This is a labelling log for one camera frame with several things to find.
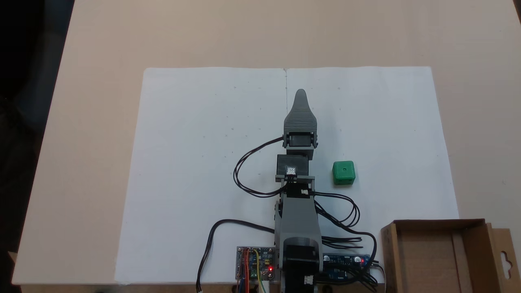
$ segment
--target robotic arm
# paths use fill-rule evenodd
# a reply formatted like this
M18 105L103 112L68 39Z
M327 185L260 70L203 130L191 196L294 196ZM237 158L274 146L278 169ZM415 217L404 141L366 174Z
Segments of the robotic arm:
M315 211L315 177L309 161L318 146L317 119L306 92L298 90L284 120L285 155L277 157L276 181L283 189L275 206L275 252L282 293L312 293L313 276L322 271L322 234Z

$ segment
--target blue circuit board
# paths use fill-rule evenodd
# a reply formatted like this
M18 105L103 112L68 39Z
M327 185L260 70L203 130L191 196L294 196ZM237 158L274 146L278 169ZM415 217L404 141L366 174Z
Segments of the blue circuit board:
M365 267L367 262L370 259L369 254L334 254L334 253L324 253L324 267L327 264L346 264L346 265L356 265L360 267ZM347 273L339 270L337 268L330 268L325 270L324 273L329 275L329 278L332 280L344 280L348 277Z
M249 256L246 260L243 252L249 250ZM237 247L237 255L235 257L235 278L242 279L244 277L244 262L247 261L250 271L250 279L257 279L257 254L259 252L260 262L258 270L261 280L272 280L275 277L275 248L274 247Z

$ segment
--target cardboard box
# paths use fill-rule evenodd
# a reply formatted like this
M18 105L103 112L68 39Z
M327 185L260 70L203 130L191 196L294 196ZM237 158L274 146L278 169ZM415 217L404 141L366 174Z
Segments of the cardboard box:
M397 220L381 234L387 293L521 292L509 229L484 219Z

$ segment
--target beige table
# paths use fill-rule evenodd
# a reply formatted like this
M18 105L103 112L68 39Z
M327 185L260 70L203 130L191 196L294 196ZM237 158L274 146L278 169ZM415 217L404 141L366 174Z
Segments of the beige table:
M14 282L113 284L147 67L432 66L461 217L521 254L512 0L76 0Z

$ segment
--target white connector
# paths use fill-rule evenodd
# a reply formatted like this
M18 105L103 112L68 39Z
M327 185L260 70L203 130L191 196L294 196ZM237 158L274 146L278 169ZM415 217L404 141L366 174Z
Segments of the white connector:
M304 285L313 285L313 275L304 276Z

